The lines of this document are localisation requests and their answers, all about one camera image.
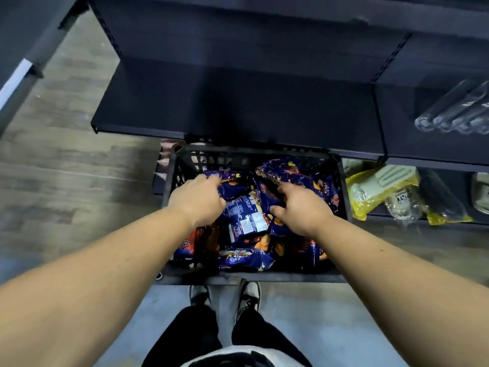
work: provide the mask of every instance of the barcode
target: barcode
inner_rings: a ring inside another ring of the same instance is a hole
[[[254,214],[251,214],[251,217],[255,223],[257,233],[268,229],[268,224],[261,212],[255,212]]]
[[[231,224],[228,225],[228,228],[229,228],[229,237],[231,237],[231,243],[234,243],[234,233]]]
[[[251,224],[248,218],[241,220],[240,224],[241,224],[241,229],[243,230],[243,234],[254,232],[253,225]]]

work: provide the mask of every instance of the black pants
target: black pants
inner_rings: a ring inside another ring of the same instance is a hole
[[[152,347],[142,367],[180,367],[193,358],[221,349],[216,312],[206,305],[189,306],[175,317]],[[233,345],[253,345],[284,352],[306,367],[306,357],[277,328],[254,309],[246,309],[236,322]]]

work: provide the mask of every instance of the sneaker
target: sneaker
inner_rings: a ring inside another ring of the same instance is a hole
[[[207,286],[190,286],[189,297],[192,306],[211,304],[211,294]]]
[[[260,308],[260,284],[258,282],[245,282],[241,288],[240,304],[236,313],[236,323],[241,314],[248,308],[253,308],[258,312]]]

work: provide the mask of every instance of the basket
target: basket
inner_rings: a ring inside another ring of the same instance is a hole
[[[351,221],[350,203],[346,192],[345,175],[339,156],[321,153],[311,149],[271,150],[254,148],[217,147],[214,145],[175,145],[172,148],[168,173],[163,195],[162,207],[168,205],[171,192],[186,180],[195,178],[206,169],[219,167],[233,170],[249,171],[262,165],[265,161],[292,157],[301,159],[305,165],[318,166],[326,175],[333,175],[333,183],[338,189],[339,207],[337,216]],[[236,273],[209,271],[208,269],[183,269],[170,262],[165,268],[162,284],[235,284],[241,278],[258,281],[279,282],[344,282],[339,271],[334,268],[327,273],[302,274],[277,271],[259,273]]]

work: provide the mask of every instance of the hand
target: hand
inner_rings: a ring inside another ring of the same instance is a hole
[[[310,189],[291,183],[282,183],[278,191],[285,194],[287,207],[272,206],[272,214],[294,233],[316,240],[327,217],[333,216],[327,203]]]
[[[172,192],[168,207],[183,213],[192,224],[192,229],[210,225],[226,207],[226,201],[217,193],[220,183],[217,175],[206,178],[200,174]]]

